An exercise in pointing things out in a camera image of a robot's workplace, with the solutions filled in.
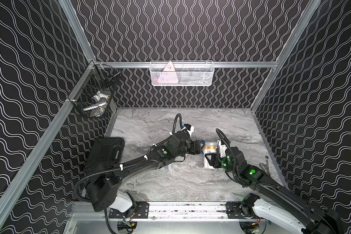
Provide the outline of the black plastic carry case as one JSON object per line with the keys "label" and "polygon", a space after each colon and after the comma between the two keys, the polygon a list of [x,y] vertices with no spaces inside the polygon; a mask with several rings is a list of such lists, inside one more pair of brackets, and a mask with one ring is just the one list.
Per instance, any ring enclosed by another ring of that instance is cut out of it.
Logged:
{"label": "black plastic carry case", "polygon": [[121,137],[101,137],[94,141],[84,167],[85,175],[103,171],[119,163],[125,141]]}

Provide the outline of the clear jar toiletry kit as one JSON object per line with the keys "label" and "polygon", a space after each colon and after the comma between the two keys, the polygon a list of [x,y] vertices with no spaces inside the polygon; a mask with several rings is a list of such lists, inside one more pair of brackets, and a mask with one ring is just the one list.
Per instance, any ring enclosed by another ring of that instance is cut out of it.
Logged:
{"label": "clear jar toiletry kit", "polygon": [[218,168],[217,143],[206,142],[203,148],[204,167],[207,169]]}

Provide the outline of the pink triangular card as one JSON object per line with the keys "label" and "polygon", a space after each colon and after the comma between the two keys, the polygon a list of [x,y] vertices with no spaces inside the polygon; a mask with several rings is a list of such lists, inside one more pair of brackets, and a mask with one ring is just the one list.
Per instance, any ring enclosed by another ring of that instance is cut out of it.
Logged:
{"label": "pink triangular card", "polygon": [[177,72],[172,61],[168,62],[160,73],[157,83],[160,85],[175,85],[179,83]]}

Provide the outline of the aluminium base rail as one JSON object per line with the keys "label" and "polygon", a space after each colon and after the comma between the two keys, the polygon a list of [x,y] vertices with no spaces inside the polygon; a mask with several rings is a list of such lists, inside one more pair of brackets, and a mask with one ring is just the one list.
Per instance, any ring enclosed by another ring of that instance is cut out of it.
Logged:
{"label": "aluminium base rail", "polygon": [[243,217],[238,202],[139,202],[133,215],[125,217],[117,210],[109,210],[113,221],[263,221],[299,223],[293,215],[268,202],[249,217]]}

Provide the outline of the metal wrench tool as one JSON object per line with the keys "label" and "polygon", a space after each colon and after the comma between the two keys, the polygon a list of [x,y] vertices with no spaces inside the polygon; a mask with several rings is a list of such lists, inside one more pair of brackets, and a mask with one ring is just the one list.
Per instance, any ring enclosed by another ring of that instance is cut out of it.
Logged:
{"label": "metal wrench tool", "polygon": [[271,175],[270,173],[270,167],[269,167],[269,157],[268,156],[265,156],[265,163],[260,163],[259,164],[259,167],[265,171],[265,173],[267,175]]}

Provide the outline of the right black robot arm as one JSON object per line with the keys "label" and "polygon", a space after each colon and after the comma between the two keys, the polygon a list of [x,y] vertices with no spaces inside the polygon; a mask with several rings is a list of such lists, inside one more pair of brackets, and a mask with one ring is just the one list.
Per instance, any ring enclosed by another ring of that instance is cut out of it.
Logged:
{"label": "right black robot arm", "polygon": [[277,183],[261,168],[250,165],[237,147],[217,146],[203,151],[208,164],[232,174],[232,180],[258,194],[240,203],[243,217],[264,218],[293,234],[342,234],[343,225],[333,209],[321,209]]}

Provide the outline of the white items in black basket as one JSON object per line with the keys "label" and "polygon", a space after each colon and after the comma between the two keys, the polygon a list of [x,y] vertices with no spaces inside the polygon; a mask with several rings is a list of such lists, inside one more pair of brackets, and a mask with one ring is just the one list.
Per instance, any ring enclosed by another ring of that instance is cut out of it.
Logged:
{"label": "white items in black basket", "polygon": [[108,93],[108,91],[97,91],[97,93],[92,97],[92,103],[83,108],[83,112],[85,112],[91,118],[101,117],[108,106],[110,97],[111,95]]}

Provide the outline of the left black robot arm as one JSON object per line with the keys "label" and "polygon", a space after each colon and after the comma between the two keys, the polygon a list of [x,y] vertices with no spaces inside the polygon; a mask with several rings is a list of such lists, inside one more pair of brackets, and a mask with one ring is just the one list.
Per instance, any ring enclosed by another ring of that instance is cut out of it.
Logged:
{"label": "left black robot arm", "polygon": [[74,185],[73,193],[78,200],[91,203],[95,212],[110,208],[121,213],[132,213],[136,202],[129,193],[119,191],[123,183],[137,175],[178,162],[177,157],[199,155],[202,146],[201,140],[191,139],[189,130],[180,130],[153,144],[141,157],[113,166],[99,165]]}

